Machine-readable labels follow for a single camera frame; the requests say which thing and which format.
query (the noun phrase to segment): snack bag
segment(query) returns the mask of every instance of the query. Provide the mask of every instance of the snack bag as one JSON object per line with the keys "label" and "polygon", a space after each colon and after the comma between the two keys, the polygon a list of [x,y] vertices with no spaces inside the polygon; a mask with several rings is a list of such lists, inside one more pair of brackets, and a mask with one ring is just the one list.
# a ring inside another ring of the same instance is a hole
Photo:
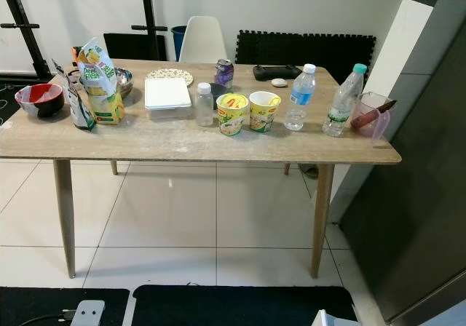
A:
{"label": "snack bag", "polygon": [[61,77],[61,86],[64,88],[65,99],[70,105],[71,118],[73,119],[74,125],[81,130],[90,131],[95,126],[94,116],[92,116],[92,113],[83,103],[65,71],[53,59],[52,62]]}
{"label": "snack bag", "polygon": [[118,124],[125,116],[117,75],[110,57],[94,38],[78,55],[78,69],[98,124]]}

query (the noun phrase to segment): blue trash bin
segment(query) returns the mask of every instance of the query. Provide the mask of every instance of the blue trash bin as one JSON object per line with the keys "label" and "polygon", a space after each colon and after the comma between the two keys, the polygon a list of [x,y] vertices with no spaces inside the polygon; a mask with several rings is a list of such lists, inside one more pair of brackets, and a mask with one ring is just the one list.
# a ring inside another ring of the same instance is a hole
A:
{"label": "blue trash bin", "polygon": [[183,44],[184,32],[186,31],[186,26],[176,26],[172,28],[173,33],[173,43],[175,45],[175,54],[176,61],[180,60],[181,45]]}

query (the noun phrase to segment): soda can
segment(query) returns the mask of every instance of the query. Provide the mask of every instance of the soda can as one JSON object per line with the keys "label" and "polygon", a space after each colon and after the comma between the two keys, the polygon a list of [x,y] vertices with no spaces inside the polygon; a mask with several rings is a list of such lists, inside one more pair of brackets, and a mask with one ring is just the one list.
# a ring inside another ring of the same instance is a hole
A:
{"label": "soda can", "polygon": [[230,90],[233,84],[233,63],[228,59],[219,59],[216,65],[216,69],[216,84],[222,84],[228,90]]}

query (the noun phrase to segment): water bottle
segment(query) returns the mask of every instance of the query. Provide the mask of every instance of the water bottle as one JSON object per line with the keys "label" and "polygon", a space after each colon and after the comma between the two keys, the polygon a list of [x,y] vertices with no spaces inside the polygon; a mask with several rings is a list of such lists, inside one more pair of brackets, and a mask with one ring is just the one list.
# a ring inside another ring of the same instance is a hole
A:
{"label": "water bottle", "polygon": [[210,126],[213,123],[213,96],[210,84],[206,82],[197,85],[196,121],[199,126]]}
{"label": "water bottle", "polygon": [[352,73],[335,92],[333,105],[328,111],[327,120],[322,126],[322,131],[326,135],[339,137],[343,133],[344,123],[350,117],[358,95],[363,91],[366,70],[367,66],[364,64],[355,64]]}
{"label": "water bottle", "polygon": [[315,90],[315,65],[304,65],[301,75],[296,77],[291,91],[290,101],[285,113],[285,127],[292,131],[299,131],[306,117],[306,106],[311,102]]}

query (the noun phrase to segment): wooden table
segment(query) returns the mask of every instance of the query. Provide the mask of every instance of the wooden table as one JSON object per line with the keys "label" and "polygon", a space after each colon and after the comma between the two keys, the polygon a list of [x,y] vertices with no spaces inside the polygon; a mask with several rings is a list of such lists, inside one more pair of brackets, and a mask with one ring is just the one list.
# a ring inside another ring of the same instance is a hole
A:
{"label": "wooden table", "polygon": [[197,126],[195,119],[153,121],[144,108],[144,79],[149,71],[158,68],[189,71],[194,77],[189,88],[193,98],[197,83],[213,80],[214,64],[114,60],[114,65],[132,71],[134,76],[134,89],[125,100],[126,117],[120,125],[98,125],[92,132],[78,130],[71,121],[68,106],[65,106],[54,117],[44,120],[31,118],[25,111],[19,110],[0,129],[0,157],[53,159],[70,277],[75,275],[72,159],[109,160],[114,171],[116,160],[319,164],[311,265],[314,278],[317,277],[323,248],[335,164],[394,164],[401,160],[386,140],[373,144],[370,139],[351,130],[345,130],[342,138],[332,138],[322,133],[322,124],[337,88],[337,83],[324,68],[317,69],[317,89],[303,129],[291,132],[283,126],[291,81],[286,88],[274,88],[270,81],[254,79],[252,65],[235,65],[235,92],[249,96],[254,91],[271,91],[281,96],[282,106],[270,132],[253,132],[248,129],[248,121],[245,121],[239,135],[227,137],[219,132],[217,126]]}

